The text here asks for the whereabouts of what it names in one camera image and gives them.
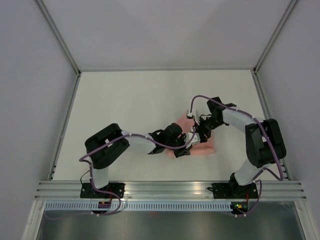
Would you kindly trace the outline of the pink cloth napkin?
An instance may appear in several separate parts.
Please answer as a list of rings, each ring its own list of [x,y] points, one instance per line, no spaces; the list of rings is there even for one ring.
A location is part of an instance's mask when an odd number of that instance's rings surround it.
[[[182,134],[185,134],[185,142],[187,143],[192,137],[192,128],[195,125],[195,120],[187,118],[187,113],[184,113],[175,123],[178,124],[182,129]],[[209,155],[216,152],[215,141],[213,134],[206,142],[199,142],[197,144],[189,144],[185,148],[180,148],[176,150],[167,149],[166,154],[169,157],[183,157],[183,156],[200,156],[200,155]]]

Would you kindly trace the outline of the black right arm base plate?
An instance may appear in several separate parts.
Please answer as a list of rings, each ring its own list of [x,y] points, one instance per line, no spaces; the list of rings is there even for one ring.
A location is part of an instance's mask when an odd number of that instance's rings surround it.
[[[212,183],[206,188],[212,192],[214,199],[257,199],[259,194],[255,183],[249,185],[232,185],[231,183]]]

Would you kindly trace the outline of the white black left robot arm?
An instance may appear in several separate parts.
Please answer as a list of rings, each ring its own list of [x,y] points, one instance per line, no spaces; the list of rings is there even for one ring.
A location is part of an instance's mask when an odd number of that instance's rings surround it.
[[[157,155],[164,150],[172,150],[174,156],[179,158],[189,155],[192,147],[199,142],[200,137],[194,127],[190,132],[183,133],[176,123],[147,134],[131,133],[112,123],[85,141],[86,155],[79,161],[89,164],[92,193],[104,198],[109,193],[109,167],[124,152]]]

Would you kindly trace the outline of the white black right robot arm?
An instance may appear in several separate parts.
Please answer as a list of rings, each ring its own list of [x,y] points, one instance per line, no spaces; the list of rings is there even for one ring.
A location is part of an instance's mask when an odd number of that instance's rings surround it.
[[[247,159],[239,170],[232,173],[227,183],[213,183],[208,190],[215,199],[257,199],[256,181],[273,164],[279,165],[287,150],[278,122],[258,119],[242,111],[233,103],[223,104],[219,97],[207,101],[210,114],[195,120],[195,131],[200,141],[206,143],[216,128],[233,126],[245,135]]]

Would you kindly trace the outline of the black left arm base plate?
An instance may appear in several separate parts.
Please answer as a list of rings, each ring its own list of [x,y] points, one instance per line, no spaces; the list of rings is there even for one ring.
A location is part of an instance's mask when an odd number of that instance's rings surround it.
[[[109,199],[116,198],[118,196],[120,199],[123,198],[125,193],[125,184],[111,182],[107,186],[95,190],[91,183],[83,183],[80,191],[81,199]]]

